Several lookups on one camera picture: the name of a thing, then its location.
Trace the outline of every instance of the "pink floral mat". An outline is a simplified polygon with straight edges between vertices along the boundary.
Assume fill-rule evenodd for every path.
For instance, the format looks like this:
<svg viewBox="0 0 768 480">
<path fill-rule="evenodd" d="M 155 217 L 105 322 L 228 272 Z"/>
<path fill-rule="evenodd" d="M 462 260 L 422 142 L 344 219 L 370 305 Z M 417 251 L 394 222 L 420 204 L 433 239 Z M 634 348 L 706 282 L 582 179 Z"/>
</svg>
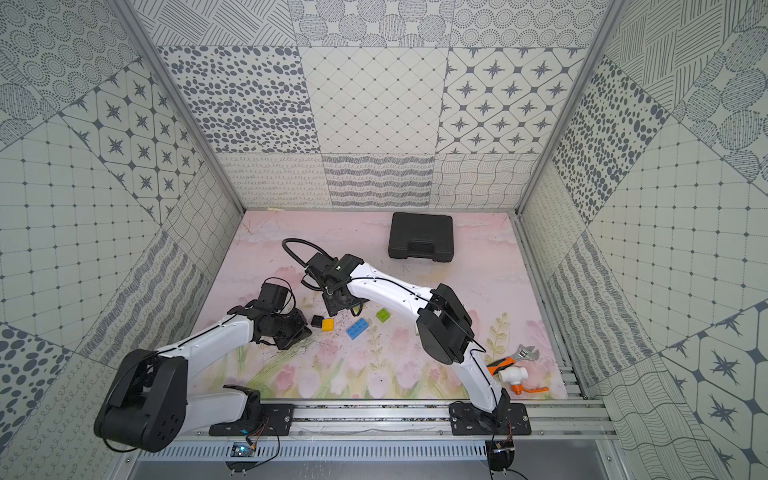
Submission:
<svg viewBox="0 0 768 480">
<path fill-rule="evenodd" d="M 531 281 L 507 214 L 452 214 L 455 255 L 451 263 L 394 260 L 387 255 L 391 213 L 246 212 L 224 259 L 194 331 L 220 320 L 232 306 L 256 298 L 268 276 L 290 282 L 307 319 L 326 315 L 319 293 L 302 286 L 303 271 L 280 242 L 299 237 L 335 257 L 351 253 L 384 273 L 409 283 L 449 285 L 472 317 L 475 338 L 488 350 L 486 361 L 509 356 L 519 345 L 535 346 L 539 360 L 523 361 L 528 388 L 549 392 L 513 399 L 566 399 L 562 378 L 541 320 Z M 296 245 L 309 259 L 313 251 Z M 259 389 L 264 398 L 292 399 L 465 399 L 450 367 L 422 349 L 413 319 L 397 313 L 384 323 L 382 307 L 368 302 L 361 317 L 370 327 L 352 340 L 357 319 L 336 316 L 335 330 L 312 329 L 310 338 L 286 351 L 249 343 L 215 362 L 194 379 L 192 390 L 208 392 L 233 383 Z"/>
</svg>

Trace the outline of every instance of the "green lego brick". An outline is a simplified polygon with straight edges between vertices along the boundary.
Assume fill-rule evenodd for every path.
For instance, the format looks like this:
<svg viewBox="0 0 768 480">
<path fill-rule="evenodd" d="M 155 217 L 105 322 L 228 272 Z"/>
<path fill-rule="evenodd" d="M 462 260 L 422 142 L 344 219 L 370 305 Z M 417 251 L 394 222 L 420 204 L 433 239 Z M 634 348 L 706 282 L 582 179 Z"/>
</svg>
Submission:
<svg viewBox="0 0 768 480">
<path fill-rule="evenodd" d="M 386 308 L 382 308 L 376 313 L 376 316 L 379 318 L 379 320 L 382 321 L 382 323 L 386 322 L 387 319 L 390 317 L 389 312 L 386 311 Z"/>
</svg>

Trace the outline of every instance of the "patterned wall tile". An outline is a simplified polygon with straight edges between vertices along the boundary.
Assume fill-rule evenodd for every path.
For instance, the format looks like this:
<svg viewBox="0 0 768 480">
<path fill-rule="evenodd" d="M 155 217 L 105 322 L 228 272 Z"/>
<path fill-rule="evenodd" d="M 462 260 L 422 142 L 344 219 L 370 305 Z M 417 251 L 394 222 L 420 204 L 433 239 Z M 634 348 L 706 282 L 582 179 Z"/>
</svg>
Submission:
<svg viewBox="0 0 768 480">
<path fill-rule="evenodd" d="M 631 0 L 605 55 L 672 110 L 752 0 Z"/>
<path fill-rule="evenodd" d="M 768 16 L 734 29 L 674 110 L 683 124 L 768 195 Z"/>
<path fill-rule="evenodd" d="M 605 402 L 638 480 L 730 478 L 659 357 L 601 380 L 591 393 Z"/>
<path fill-rule="evenodd" d="M 766 219 L 768 198 L 670 118 L 589 230 L 670 346 L 768 296 Z"/>
<path fill-rule="evenodd" d="M 219 162 L 246 208 L 332 206 L 319 154 L 220 154 Z"/>
<path fill-rule="evenodd" d="M 763 300 L 661 352 L 731 478 L 763 478 L 768 465 L 765 316 Z"/>
<path fill-rule="evenodd" d="M 139 56 L 104 0 L 3 2 L 0 52 L 55 110 Z"/>
<path fill-rule="evenodd" d="M 295 45 L 287 0 L 131 0 L 156 45 Z"/>
<path fill-rule="evenodd" d="M 0 324 L 0 369 L 5 387 L 0 390 L 0 458 L 20 425 L 39 405 L 56 381 L 71 351 L 42 338 Z"/>
<path fill-rule="evenodd" d="M 442 49 L 300 48 L 324 154 L 433 154 Z"/>
<path fill-rule="evenodd" d="M 59 117 L 0 162 L 2 320 L 74 348 L 160 227 Z"/>
<path fill-rule="evenodd" d="M 558 172 L 549 162 L 541 171 L 525 207 L 523 222 L 534 256 L 548 280 L 586 228 Z"/>
<path fill-rule="evenodd" d="M 165 221 L 201 161 L 167 102 L 138 59 L 60 113 L 158 223 Z"/>
<path fill-rule="evenodd" d="M 51 104 L 0 51 L 0 150 L 55 113 Z"/>
<path fill-rule="evenodd" d="M 290 0 L 298 45 L 447 47 L 454 0 Z"/>
<path fill-rule="evenodd" d="M 159 50 L 216 152 L 318 151 L 315 121 L 295 48 Z"/>
<path fill-rule="evenodd" d="M 548 283 L 588 386 L 656 352 L 587 230 Z"/>
<path fill-rule="evenodd" d="M 93 433 L 93 419 L 116 371 L 73 354 L 38 401 L 32 417 L 0 453 L 8 480 L 98 480 L 113 453 Z"/>
<path fill-rule="evenodd" d="M 538 155 L 436 155 L 431 208 L 513 208 Z"/>
<path fill-rule="evenodd" d="M 211 282 L 164 230 L 104 309 L 77 352 L 117 368 L 134 349 L 189 335 Z"/>
<path fill-rule="evenodd" d="M 208 166 L 201 162 L 199 168 L 163 228 L 213 282 L 243 215 Z"/>
<path fill-rule="evenodd" d="M 452 36 L 465 47 L 588 47 L 607 5 L 607 0 L 457 0 Z"/>
<path fill-rule="evenodd" d="M 323 155 L 334 207 L 429 206 L 433 156 Z"/>
<path fill-rule="evenodd" d="M 540 154 L 585 53 L 580 48 L 450 48 L 437 151 Z"/>
<path fill-rule="evenodd" d="M 585 222 L 602 208 L 668 116 L 603 58 L 552 158 Z"/>
</svg>

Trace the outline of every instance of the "blue lego brick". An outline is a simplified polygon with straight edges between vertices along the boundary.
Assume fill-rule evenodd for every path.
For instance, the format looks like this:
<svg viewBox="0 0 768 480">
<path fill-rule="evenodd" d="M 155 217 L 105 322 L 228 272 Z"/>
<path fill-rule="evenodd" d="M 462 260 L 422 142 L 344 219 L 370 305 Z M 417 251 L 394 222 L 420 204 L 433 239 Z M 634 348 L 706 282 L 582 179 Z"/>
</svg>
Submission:
<svg viewBox="0 0 768 480">
<path fill-rule="evenodd" d="M 346 334 L 349 335 L 349 338 L 354 340 L 366 328 L 368 328 L 368 322 L 366 322 L 366 319 L 359 319 L 358 321 L 355 322 L 354 325 L 352 325 L 350 328 L 346 329 Z"/>
</svg>

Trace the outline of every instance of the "white pvc valve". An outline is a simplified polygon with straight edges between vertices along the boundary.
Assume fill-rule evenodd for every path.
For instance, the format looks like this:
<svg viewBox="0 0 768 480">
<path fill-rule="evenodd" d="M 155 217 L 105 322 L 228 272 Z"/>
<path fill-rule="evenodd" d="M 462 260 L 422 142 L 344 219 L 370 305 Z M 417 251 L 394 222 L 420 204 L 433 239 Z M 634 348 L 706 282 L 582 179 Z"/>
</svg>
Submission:
<svg viewBox="0 0 768 480">
<path fill-rule="evenodd" d="M 524 366 L 508 366 L 498 373 L 502 382 L 510 385 L 520 385 L 523 380 L 528 379 L 528 370 Z"/>
</svg>

